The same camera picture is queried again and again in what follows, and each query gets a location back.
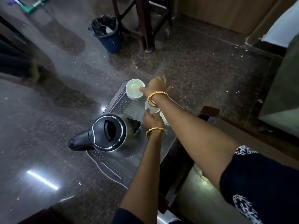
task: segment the electric kettle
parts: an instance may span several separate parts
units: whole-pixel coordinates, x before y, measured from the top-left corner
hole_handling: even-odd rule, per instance
[[[126,159],[137,154],[141,122],[121,113],[99,117],[91,129],[69,140],[74,151],[97,149],[113,158]]]

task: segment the kettle lid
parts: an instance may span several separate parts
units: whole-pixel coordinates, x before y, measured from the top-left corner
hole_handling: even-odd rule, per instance
[[[126,137],[124,121],[117,115],[101,116],[92,125],[93,146],[101,151],[109,152],[118,148]]]

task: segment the black and white patterned sleeve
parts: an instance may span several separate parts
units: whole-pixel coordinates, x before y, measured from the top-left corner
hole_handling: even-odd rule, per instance
[[[224,199],[254,224],[297,223],[298,188],[298,170],[244,145],[220,178]]]

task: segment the gold bangle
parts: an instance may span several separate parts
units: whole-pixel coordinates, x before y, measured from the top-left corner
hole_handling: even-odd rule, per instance
[[[152,101],[152,96],[154,96],[154,95],[157,94],[157,93],[162,93],[162,94],[165,94],[167,97],[169,97],[168,94],[167,94],[166,92],[163,92],[163,91],[161,91],[161,90],[158,90],[158,91],[153,92],[151,95],[149,95],[149,96],[147,97],[148,104],[149,104],[150,106],[152,106],[152,107],[158,107],[158,105],[156,105],[155,102]]]
[[[149,139],[149,132],[151,132],[152,130],[162,130],[162,131],[165,131],[166,132],[166,129],[164,129],[164,128],[161,128],[161,127],[153,127],[153,128],[151,128],[151,129],[149,129],[148,131],[147,131],[147,138]]]

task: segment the kettle handle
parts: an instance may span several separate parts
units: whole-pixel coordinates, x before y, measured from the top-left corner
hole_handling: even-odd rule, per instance
[[[93,132],[92,129],[77,134],[69,140],[68,147],[74,151],[92,150]]]

